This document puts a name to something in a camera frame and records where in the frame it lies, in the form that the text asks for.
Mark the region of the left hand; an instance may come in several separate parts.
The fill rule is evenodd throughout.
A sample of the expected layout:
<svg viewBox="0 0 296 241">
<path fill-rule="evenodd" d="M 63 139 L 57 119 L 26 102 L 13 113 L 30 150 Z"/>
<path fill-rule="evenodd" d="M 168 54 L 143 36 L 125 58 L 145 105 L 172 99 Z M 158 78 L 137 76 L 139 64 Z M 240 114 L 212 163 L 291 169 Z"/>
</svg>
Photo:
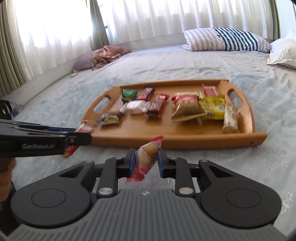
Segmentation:
<svg viewBox="0 0 296 241">
<path fill-rule="evenodd" d="M 11 177 L 12 177 L 12 170 L 16 166 L 16 159 L 15 158 L 1 158 L 1 163 L 6 162 L 7 168 L 1 172 L 0 178 L 0 201 L 3 202 L 7 200 L 10 188 L 11 188 Z"/>
</svg>

